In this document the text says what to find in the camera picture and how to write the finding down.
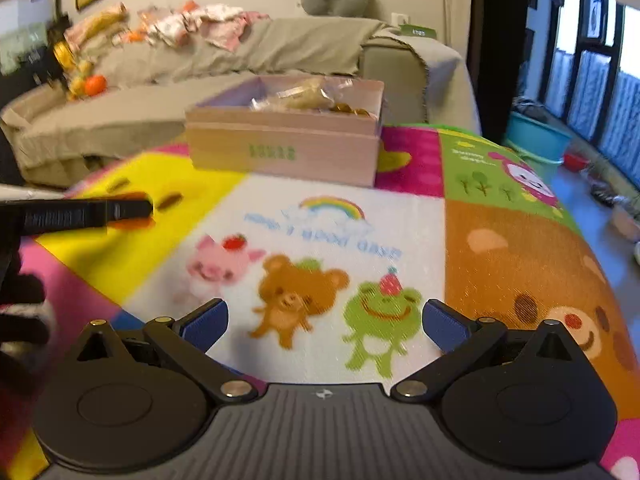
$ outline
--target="colorful mat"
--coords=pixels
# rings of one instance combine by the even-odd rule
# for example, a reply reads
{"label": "colorful mat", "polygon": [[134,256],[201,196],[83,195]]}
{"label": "colorful mat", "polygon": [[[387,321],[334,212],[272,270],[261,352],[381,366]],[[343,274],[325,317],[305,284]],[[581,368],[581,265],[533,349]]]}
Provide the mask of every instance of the colorful mat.
{"label": "colorful mat", "polygon": [[[46,235],[23,249],[60,355],[91,319],[116,328],[225,298],[209,356],[269,382],[380,382],[440,356],[424,301],[511,327],[561,320],[606,383],[620,424],[603,466],[638,478],[640,374],[610,286],[553,192],[510,151],[446,127],[383,131],[376,189],[195,171],[184,145],[144,153],[76,195],[145,191],[148,230]],[[46,462],[32,403],[7,394],[0,460],[31,480]]]}

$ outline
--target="balcony floor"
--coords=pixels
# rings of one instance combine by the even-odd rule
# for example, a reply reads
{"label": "balcony floor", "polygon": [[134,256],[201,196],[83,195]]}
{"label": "balcony floor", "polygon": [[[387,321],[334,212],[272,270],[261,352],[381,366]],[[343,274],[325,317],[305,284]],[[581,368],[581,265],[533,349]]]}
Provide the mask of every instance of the balcony floor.
{"label": "balcony floor", "polygon": [[580,175],[560,168],[551,187],[598,258],[640,356],[640,266],[633,257],[634,245],[609,225],[611,209],[591,198],[589,184]]}

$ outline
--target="green box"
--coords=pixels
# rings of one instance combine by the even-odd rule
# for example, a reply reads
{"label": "green box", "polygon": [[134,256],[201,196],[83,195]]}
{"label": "green box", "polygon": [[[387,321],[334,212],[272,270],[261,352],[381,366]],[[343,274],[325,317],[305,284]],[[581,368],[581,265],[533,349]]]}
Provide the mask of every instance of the green box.
{"label": "green box", "polygon": [[410,23],[400,25],[400,33],[403,36],[418,36],[420,38],[433,38],[434,40],[438,39],[434,29],[411,25]]}

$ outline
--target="couch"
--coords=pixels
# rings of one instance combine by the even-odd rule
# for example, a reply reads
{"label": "couch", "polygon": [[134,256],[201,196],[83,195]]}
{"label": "couch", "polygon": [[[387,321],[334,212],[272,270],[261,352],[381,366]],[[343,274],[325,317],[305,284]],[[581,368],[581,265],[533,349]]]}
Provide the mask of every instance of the couch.
{"label": "couch", "polygon": [[[384,37],[384,28],[377,20],[290,18],[256,23],[234,54],[199,38],[181,49],[147,43],[112,48],[95,70],[106,76],[107,92],[67,102],[59,84],[41,86],[5,107],[0,127],[24,179],[61,188],[170,142],[182,132],[187,108],[256,73],[302,71],[381,80],[386,123],[444,122],[438,120],[444,107],[449,118],[465,118],[456,126],[479,133],[460,56],[434,40],[412,38],[409,44]],[[416,46],[415,40],[433,43]],[[457,92],[449,89],[454,80]],[[437,88],[431,95],[430,82]],[[465,111],[459,113],[456,106]]]}

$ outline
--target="blue bucket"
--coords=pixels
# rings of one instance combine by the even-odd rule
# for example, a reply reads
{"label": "blue bucket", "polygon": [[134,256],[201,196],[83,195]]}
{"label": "blue bucket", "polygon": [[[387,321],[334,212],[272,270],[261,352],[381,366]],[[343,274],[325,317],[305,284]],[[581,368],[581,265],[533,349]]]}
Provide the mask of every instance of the blue bucket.
{"label": "blue bucket", "polygon": [[553,177],[556,176],[556,171],[562,165],[562,158],[559,160],[549,160],[535,153],[528,152],[524,148],[517,146],[510,140],[506,142],[507,146],[513,149],[514,152],[526,163],[535,173],[542,179],[545,184],[551,183]]}
{"label": "blue bucket", "polygon": [[562,159],[572,136],[517,112],[511,112],[507,141],[547,160]]}

